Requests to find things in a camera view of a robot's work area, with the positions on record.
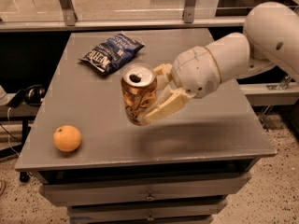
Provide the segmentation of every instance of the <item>floor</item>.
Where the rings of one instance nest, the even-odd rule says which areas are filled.
[[[279,113],[268,116],[266,126],[278,154],[254,166],[253,178],[237,194],[228,196],[228,205],[214,216],[212,224],[299,223],[298,139]],[[7,128],[20,135],[16,127]],[[8,147],[2,130],[0,141],[0,148]],[[14,170],[16,159],[0,161],[0,178],[7,181],[7,189],[0,197],[0,223],[69,223],[65,208],[53,206],[38,193],[40,185],[34,177],[28,183],[19,181],[19,173]]]

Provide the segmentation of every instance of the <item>soda can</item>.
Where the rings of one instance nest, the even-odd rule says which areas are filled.
[[[140,114],[157,99],[157,78],[153,69],[143,63],[129,65],[123,72],[121,89],[128,119],[135,125],[147,125]]]

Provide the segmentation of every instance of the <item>orange fruit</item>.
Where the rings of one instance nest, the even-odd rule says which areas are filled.
[[[75,150],[80,145],[81,139],[80,131],[71,125],[59,127],[53,135],[55,146],[64,152]]]

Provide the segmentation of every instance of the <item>drawer knob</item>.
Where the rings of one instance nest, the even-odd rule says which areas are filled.
[[[154,221],[155,218],[151,216],[151,213],[149,213],[149,217],[147,218],[147,221]]]
[[[146,197],[146,201],[152,202],[155,200],[155,197],[151,195],[151,192],[149,191],[148,197]]]

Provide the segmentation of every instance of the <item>can top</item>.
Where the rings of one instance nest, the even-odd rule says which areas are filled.
[[[144,63],[129,65],[123,72],[124,81],[134,87],[145,87],[151,84],[156,74],[151,66]]]

